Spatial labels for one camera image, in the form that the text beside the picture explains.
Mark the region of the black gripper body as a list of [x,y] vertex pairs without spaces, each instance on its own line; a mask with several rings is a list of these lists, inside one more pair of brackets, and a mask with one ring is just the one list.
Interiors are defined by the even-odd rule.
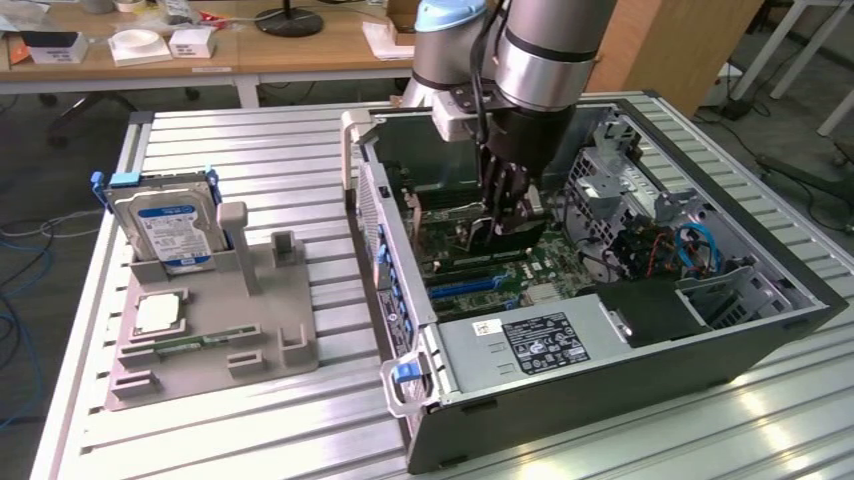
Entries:
[[488,121],[487,149],[499,167],[515,165],[540,175],[556,156],[577,107],[554,112],[496,110]]

